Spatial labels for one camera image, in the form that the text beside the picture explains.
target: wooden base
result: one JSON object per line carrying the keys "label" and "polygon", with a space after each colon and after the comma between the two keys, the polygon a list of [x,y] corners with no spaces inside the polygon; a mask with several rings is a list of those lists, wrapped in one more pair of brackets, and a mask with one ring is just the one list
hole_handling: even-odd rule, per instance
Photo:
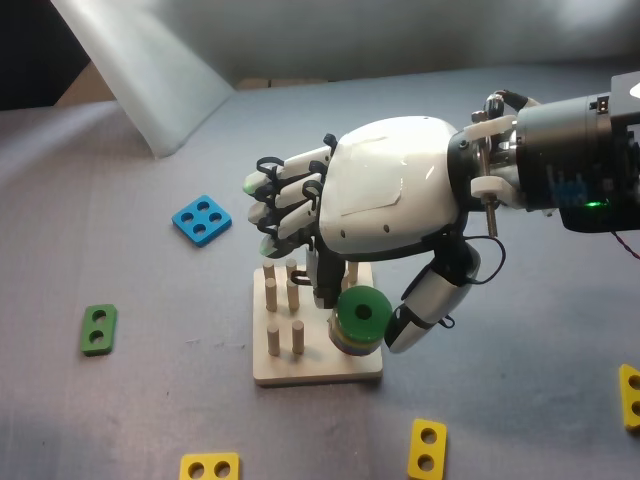
{"label": "wooden base", "polygon": [[[380,348],[366,357],[352,357],[338,350],[329,339],[328,319],[331,310],[316,308],[312,287],[299,287],[300,308],[289,311],[287,273],[276,267],[278,308],[266,308],[265,278],[262,268],[253,274],[253,378],[258,385],[302,385],[358,380],[373,380],[382,376]],[[358,268],[357,285],[373,286],[369,263]],[[291,324],[304,322],[304,353],[292,351]],[[280,331],[280,354],[269,355],[267,326],[277,325]]]}

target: robotic hand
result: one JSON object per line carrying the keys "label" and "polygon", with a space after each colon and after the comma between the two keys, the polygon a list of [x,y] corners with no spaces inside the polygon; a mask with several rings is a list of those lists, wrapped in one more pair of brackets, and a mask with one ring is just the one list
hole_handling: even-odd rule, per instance
{"label": "robotic hand", "polygon": [[[307,245],[307,270],[291,279],[313,286],[319,308],[334,308],[345,261],[433,251],[387,327],[389,349],[404,351],[435,324],[448,326],[471,285],[501,268],[499,204],[560,208],[576,231],[640,228],[640,155],[628,132],[640,122],[640,98],[627,88],[639,80],[640,72],[614,77],[611,94],[547,105],[501,90],[462,131],[431,117],[391,118],[340,141],[328,134],[324,147],[284,161],[263,158],[244,185],[257,201],[249,220],[266,234],[261,253],[280,258]],[[505,104],[517,116],[505,116]],[[469,212],[483,209],[503,259],[480,282],[467,243],[477,237],[463,232]]]}

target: green rectangular block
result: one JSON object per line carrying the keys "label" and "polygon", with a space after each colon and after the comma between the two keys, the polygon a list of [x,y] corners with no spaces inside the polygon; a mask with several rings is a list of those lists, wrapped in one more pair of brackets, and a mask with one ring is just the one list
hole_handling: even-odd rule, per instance
{"label": "green rectangular block", "polygon": [[84,311],[80,350],[87,357],[113,350],[118,311],[113,305],[91,305]]}

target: green circular disc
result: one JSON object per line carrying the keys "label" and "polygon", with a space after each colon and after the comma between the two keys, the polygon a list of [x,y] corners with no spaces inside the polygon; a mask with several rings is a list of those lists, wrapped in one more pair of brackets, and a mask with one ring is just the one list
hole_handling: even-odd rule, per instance
{"label": "green circular disc", "polygon": [[356,286],[338,298],[338,322],[345,337],[358,343],[382,340],[391,319],[391,303],[372,287]]}

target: hole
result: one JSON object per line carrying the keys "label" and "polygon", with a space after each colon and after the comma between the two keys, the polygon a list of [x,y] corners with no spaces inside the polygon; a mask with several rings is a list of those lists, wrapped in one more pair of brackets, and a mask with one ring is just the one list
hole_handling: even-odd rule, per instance
{"label": "hole", "polygon": [[424,443],[432,444],[432,443],[436,443],[437,436],[436,436],[436,432],[434,432],[432,429],[425,428],[420,434],[420,438],[422,438],[422,441]]}
{"label": "hole", "polygon": [[204,466],[200,462],[192,463],[188,473],[191,478],[201,478],[204,475]]}
{"label": "hole", "polygon": [[89,335],[89,341],[93,344],[100,343],[102,342],[103,339],[104,339],[104,333],[102,333],[100,330],[91,332],[91,335]]}
{"label": "hole", "polygon": [[227,462],[218,462],[213,469],[213,473],[215,473],[218,478],[226,478],[229,473],[231,473],[231,466]]}
{"label": "hole", "polygon": [[93,315],[91,315],[91,320],[96,322],[98,325],[104,322],[105,318],[107,318],[107,312],[104,310],[96,310],[93,312]]}
{"label": "hole", "polygon": [[430,472],[431,470],[433,470],[433,458],[431,458],[429,455],[422,455],[418,459],[418,466],[423,472]]}
{"label": "hole", "polygon": [[356,317],[360,320],[368,320],[371,318],[371,309],[368,305],[358,305],[356,307]]}
{"label": "hole", "polygon": [[629,386],[634,390],[640,390],[640,377],[637,375],[633,375],[629,379]]}

